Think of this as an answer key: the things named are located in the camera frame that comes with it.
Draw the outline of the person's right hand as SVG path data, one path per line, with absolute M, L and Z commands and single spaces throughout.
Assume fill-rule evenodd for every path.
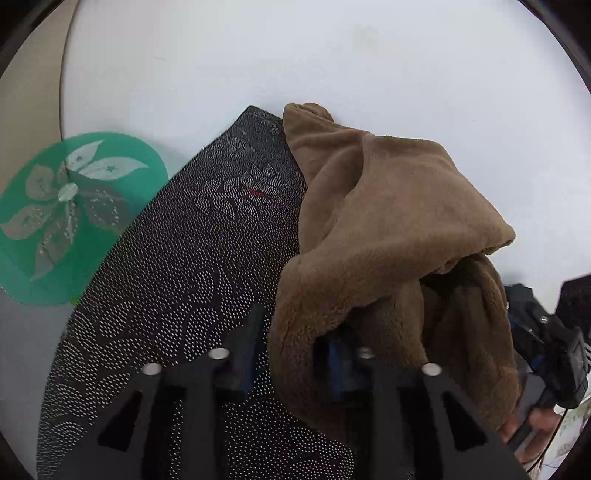
M 549 445 L 553 434 L 560 425 L 562 417 L 551 409 L 533 409 L 528 417 L 528 422 L 535 431 L 535 436 L 517 456 L 522 464 L 536 460 Z M 507 443 L 521 426 L 521 422 L 515 413 L 512 413 L 506 422 L 500 427 L 498 433 Z

